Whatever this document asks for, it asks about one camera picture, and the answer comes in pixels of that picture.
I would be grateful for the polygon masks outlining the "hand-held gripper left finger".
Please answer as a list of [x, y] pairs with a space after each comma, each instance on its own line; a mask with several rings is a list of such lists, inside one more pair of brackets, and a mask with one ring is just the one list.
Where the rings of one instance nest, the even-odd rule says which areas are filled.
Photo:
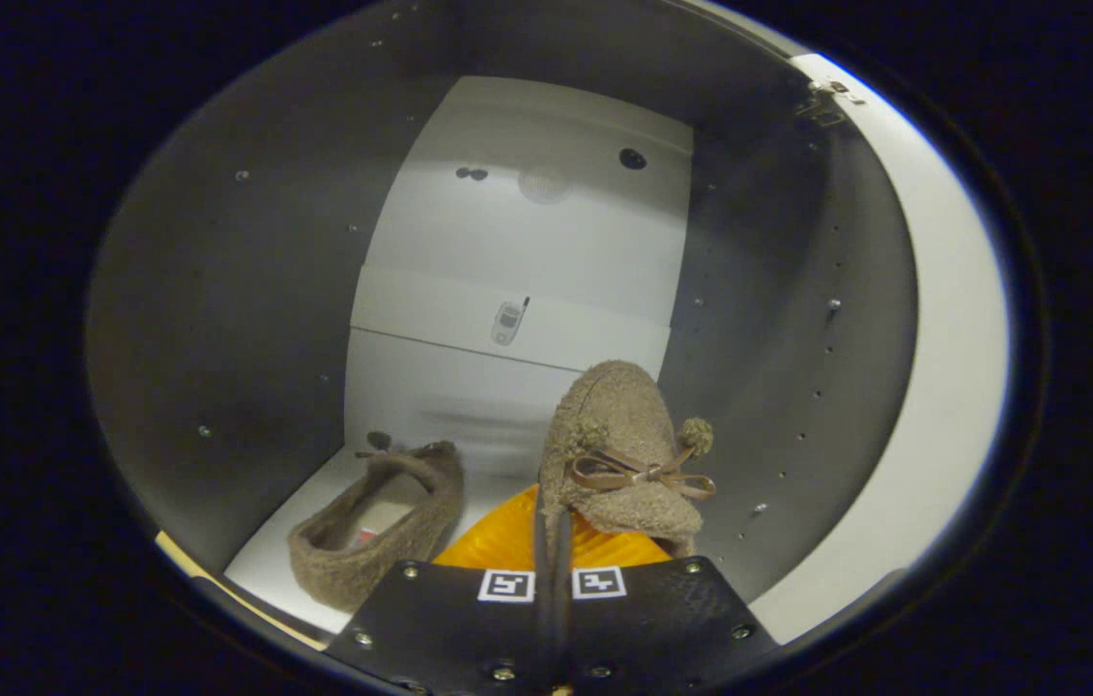
[[494, 507], [443, 564], [393, 564], [326, 654], [387, 692], [550, 693], [532, 571], [536, 497], [524, 489]]

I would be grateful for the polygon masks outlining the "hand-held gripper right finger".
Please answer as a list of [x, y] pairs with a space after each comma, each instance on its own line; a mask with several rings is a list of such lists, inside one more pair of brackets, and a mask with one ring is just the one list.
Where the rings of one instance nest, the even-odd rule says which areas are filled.
[[554, 524], [556, 695], [713, 695], [779, 649], [709, 558], [572, 569], [572, 528]]

